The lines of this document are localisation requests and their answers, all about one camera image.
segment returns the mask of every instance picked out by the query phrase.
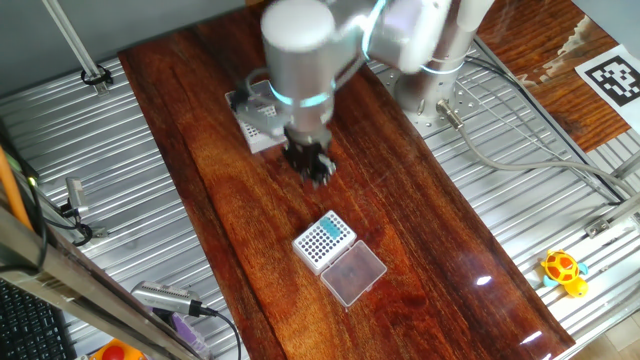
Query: wooden table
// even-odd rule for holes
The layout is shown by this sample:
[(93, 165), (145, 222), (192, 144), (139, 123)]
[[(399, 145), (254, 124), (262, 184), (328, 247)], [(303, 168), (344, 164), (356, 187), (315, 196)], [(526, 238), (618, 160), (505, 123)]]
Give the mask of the wooden table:
[[(280, 149), (251, 155), (224, 94), (264, 66), (261, 11), (120, 54), (252, 358), (542, 359), (570, 347), (368, 69), (337, 96), (328, 186), (302, 185)], [(388, 267), (348, 311), (291, 247), (328, 210)]]
[(496, 0), (478, 34), (585, 152), (629, 130), (574, 70), (618, 44), (571, 0)]

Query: transparent lid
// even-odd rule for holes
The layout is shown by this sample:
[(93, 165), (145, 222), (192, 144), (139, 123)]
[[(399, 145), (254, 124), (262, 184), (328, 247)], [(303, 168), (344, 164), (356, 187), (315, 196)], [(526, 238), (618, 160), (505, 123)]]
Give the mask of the transparent lid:
[(349, 307), (385, 272), (387, 267), (360, 240), (325, 270), (321, 278), (342, 305)]

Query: orange object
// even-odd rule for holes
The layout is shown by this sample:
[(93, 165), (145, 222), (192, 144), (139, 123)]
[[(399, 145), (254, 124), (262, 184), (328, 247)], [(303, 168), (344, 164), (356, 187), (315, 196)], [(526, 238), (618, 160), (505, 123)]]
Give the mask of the orange object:
[(146, 360), (142, 352), (118, 339), (111, 340), (90, 358), (91, 360)]

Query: clear plastic box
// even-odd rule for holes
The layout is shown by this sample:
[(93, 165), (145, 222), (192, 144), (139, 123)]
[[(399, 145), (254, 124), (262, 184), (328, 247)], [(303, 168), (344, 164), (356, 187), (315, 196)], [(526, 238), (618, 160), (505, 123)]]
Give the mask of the clear plastic box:
[(360, 240), (324, 271), (320, 278), (342, 305), (349, 307), (386, 272), (387, 267)]
[(387, 267), (333, 211), (293, 240), (294, 252), (344, 305), (351, 306)]

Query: gray cable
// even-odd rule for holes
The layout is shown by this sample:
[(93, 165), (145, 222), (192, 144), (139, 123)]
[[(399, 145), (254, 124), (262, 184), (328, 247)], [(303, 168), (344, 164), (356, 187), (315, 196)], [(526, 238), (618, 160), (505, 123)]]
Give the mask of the gray cable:
[(459, 128), (458, 132), (460, 133), (460, 136), (462, 136), (462, 139), (464, 139), (464, 141), (467, 143), (467, 146), (469, 147), (469, 149), (476, 154), (476, 156), (480, 159), (480, 161), (482, 161), (487, 166), (490, 166), (492, 168), (496, 168), (499, 170), (507, 170), (507, 171), (525, 171), (525, 170), (548, 168), (548, 167), (574, 168), (574, 169), (583, 170), (583, 171), (590, 172), (592, 174), (602, 176), (612, 184), (624, 190), (624, 192), (626, 192), (629, 196), (633, 196), (636, 194), (636, 192), (633, 191), (633, 189), (629, 185), (625, 184), (620, 179), (617, 179), (611, 174), (605, 171), (602, 171), (600, 169), (594, 168), (592, 166), (573, 162), (573, 161), (545, 161), (545, 162), (532, 163), (532, 164), (513, 164), (513, 165), (495, 162), (489, 159), (488, 157), (484, 156), (480, 152), (480, 150), (478, 150), (478, 148), (471, 141), (471, 138), (469, 138), (469, 134), (467, 134), (467, 131), (464, 129), (464, 127)]
[[(355, 60), (353, 60), (353, 62), (351, 63), (351, 66), (349, 66), (349, 68), (342, 73), (342, 75), (338, 78), (338, 80), (336, 80), (336, 88), (334, 89), (334, 91), (337, 91), (344, 84), (346, 84), (347, 81), (349, 81), (349, 79), (351, 79), (353, 75), (355, 75), (358, 72), (358, 70), (360, 70), (360, 67), (362, 67), (362, 65), (364, 65), (365, 63), (366, 63), (365, 58), (362, 55), (358, 55), (358, 57)], [(269, 68), (266, 68), (266, 67), (257, 68), (251, 71), (249, 75), (247, 75), (247, 77), (244, 79), (244, 85), (247, 88), (247, 92), (249, 93), (249, 95), (254, 97), (256, 100), (259, 100), (269, 105), (279, 105), (281, 104), (280, 101), (262, 96), (256, 93), (255, 91), (253, 91), (253, 88), (251, 87), (251, 83), (253, 82), (253, 79), (255, 79), (258, 75), (263, 75), (268, 73), (269, 73)]]
[(247, 75), (247, 77), (244, 79), (244, 85), (247, 88), (247, 92), (249, 93), (250, 96), (253, 96), (255, 99), (265, 103), (265, 104), (269, 104), (269, 105), (279, 105), (280, 101), (278, 100), (274, 100), (265, 96), (262, 96), (260, 94), (257, 94), (255, 91), (253, 91), (253, 88), (251, 87), (251, 83), (253, 82), (253, 79), (256, 78), (256, 76), (258, 75), (262, 75), (262, 74), (268, 74), (269, 73), (269, 68), (257, 68), (255, 70), (253, 70), (252, 72), (249, 73), (249, 75)]

